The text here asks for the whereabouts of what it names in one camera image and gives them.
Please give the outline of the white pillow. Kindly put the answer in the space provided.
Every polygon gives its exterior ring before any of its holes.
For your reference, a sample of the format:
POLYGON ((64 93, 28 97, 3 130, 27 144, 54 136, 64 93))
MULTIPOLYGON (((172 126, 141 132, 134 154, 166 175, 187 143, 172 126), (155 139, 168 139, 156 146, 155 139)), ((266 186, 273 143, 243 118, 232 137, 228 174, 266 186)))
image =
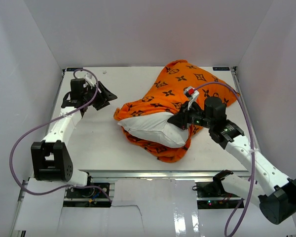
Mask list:
POLYGON ((120 120, 118 125, 137 138, 156 142, 169 148, 180 148, 186 144, 189 131, 169 123, 168 119, 172 116, 170 112, 159 112, 125 118, 120 120))

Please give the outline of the orange patterned pillowcase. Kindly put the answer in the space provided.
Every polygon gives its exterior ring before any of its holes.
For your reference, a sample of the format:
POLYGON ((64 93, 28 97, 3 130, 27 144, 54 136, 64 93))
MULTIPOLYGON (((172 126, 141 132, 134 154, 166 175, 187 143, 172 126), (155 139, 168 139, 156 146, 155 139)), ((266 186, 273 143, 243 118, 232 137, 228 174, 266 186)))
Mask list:
MULTIPOLYGON (((174 115, 187 101, 184 90, 189 86, 194 88, 202 86, 202 92, 196 100, 201 107, 204 106, 205 99, 210 96, 218 97, 226 106, 230 106, 236 101, 239 94, 233 94, 231 90, 226 88, 226 85, 225 81, 210 72, 192 65, 186 60, 177 60, 164 67, 142 99, 124 104, 121 108, 116 109, 113 117, 118 122, 130 121, 131 124, 136 122, 143 124, 143 119, 152 120, 153 116, 174 115)), ((183 131, 187 138, 184 139, 182 145, 167 145, 164 140, 144 138, 126 126, 122 127, 122 131, 130 143, 142 147, 157 157, 159 161, 166 163, 175 163, 181 160, 190 148, 192 137, 201 129, 200 126, 191 125, 183 131)))

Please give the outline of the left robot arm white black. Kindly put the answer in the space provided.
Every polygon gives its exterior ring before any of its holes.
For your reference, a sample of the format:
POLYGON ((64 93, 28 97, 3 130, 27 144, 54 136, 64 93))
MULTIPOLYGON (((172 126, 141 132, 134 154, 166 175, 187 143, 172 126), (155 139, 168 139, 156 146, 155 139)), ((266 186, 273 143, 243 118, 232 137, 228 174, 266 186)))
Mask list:
POLYGON ((60 119, 54 122, 49 133, 31 146, 34 177, 40 181, 62 181, 77 186, 83 197, 94 193, 94 184, 88 173, 74 168, 67 149, 69 139, 89 106, 100 110, 117 99, 101 82, 90 79, 72 79, 71 90, 63 98, 60 119))

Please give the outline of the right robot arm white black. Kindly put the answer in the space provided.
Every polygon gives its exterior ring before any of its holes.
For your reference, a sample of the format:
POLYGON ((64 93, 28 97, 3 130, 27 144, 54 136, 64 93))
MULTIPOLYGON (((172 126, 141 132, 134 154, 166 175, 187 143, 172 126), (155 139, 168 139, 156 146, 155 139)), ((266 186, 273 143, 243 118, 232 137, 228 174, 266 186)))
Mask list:
POLYGON ((207 128, 214 142, 234 156, 252 175, 257 184, 251 185, 233 172, 223 170, 213 178, 213 192, 224 197, 228 193, 241 198, 251 197, 263 216, 278 225, 296 213, 296 178, 292 179, 251 148, 243 130, 227 119, 226 105, 218 97, 205 99, 204 108, 186 101, 168 122, 184 130, 189 125, 207 128))

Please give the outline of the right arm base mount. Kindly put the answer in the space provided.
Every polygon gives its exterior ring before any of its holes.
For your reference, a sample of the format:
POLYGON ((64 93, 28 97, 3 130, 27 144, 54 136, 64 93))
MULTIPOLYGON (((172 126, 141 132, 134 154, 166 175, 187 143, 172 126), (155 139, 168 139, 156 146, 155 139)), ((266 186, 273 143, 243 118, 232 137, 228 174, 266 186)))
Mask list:
POLYGON ((227 193, 222 187, 222 180, 232 175, 230 170, 223 170, 216 174, 209 182, 196 182, 192 187, 197 194, 199 210, 233 209, 240 201, 240 197, 227 193))

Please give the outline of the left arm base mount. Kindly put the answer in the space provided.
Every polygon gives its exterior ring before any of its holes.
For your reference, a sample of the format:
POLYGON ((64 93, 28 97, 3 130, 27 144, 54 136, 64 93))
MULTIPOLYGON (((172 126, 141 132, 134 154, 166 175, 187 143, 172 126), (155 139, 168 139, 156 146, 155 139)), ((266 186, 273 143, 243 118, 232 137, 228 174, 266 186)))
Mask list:
POLYGON ((73 199, 89 199, 95 201, 99 198, 106 199, 110 194, 110 183, 108 182, 94 182, 93 178, 89 175, 87 185, 91 188, 68 188, 66 190, 65 198, 73 199))

